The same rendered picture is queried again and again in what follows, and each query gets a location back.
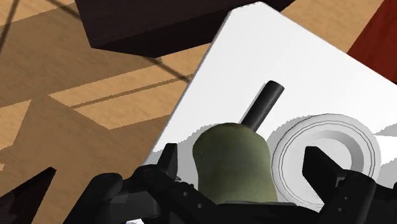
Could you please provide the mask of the white round plate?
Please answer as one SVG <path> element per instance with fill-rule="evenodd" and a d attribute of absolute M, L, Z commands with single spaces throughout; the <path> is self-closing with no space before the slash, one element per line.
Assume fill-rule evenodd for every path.
<path fill-rule="evenodd" d="M 368 127 L 346 115 L 322 114 L 294 118 L 275 129 L 267 139 L 272 175 L 281 202 L 319 211 L 323 201 L 302 175 L 305 148 L 317 146 L 343 169 L 376 180 L 380 147 Z"/>

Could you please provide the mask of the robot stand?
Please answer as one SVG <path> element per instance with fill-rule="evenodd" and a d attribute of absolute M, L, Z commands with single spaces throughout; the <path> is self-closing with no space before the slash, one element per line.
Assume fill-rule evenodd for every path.
<path fill-rule="evenodd" d="M 210 43 L 229 11 L 295 0 L 74 0 L 92 48 L 157 58 Z"/>

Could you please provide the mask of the black cylinder stick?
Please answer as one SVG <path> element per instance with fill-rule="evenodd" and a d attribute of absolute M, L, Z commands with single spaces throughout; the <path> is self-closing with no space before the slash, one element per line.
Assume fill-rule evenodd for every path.
<path fill-rule="evenodd" d="M 272 80 L 268 81 L 240 123 L 256 132 L 283 91 L 284 87 L 282 85 Z"/>

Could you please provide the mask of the white table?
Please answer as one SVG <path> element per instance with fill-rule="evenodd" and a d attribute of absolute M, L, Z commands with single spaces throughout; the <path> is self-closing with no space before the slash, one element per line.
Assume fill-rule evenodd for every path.
<path fill-rule="evenodd" d="M 339 114 L 370 129 L 381 165 L 397 157 L 397 85 L 259 2 L 226 17 L 146 163 L 177 143 L 178 175 L 197 184 L 195 140 L 213 125 L 241 121 L 270 80 L 284 92 L 258 129 L 264 139 L 294 118 Z"/>

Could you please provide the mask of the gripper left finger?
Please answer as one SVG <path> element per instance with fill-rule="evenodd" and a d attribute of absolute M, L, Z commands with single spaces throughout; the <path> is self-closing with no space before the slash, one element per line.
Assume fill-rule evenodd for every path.
<path fill-rule="evenodd" d="M 92 178 L 63 224 L 218 224 L 218 207 L 186 182 L 178 182 L 178 146 L 168 143 L 156 164 Z"/>

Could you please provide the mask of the olive green rounded cup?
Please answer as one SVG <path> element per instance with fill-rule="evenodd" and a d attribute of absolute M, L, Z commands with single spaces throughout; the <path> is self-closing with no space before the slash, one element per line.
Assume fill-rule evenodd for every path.
<path fill-rule="evenodd" d="M 198 190 L 215 204 L 277 201 L 267 143 L 253 130 L 215 125 L 197 138 L 192 155 Z"/>

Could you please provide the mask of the dark red wooden furniture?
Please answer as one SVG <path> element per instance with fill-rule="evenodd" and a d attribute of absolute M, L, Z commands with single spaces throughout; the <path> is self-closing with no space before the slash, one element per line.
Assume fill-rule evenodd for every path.
<path fill-rule="evenodd" d="M 397 84 L 397 0 L 383 0 L 347 54 Z"/>

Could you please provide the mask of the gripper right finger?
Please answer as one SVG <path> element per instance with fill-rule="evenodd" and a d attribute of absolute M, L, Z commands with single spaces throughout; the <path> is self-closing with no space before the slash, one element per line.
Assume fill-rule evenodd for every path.
<path fill-rule="evenodd" d="M 343 169 L 316 146 L 305 148 L 302 174 L 324 203 L 317 224 L 397 224 L 397 183 Z"/>

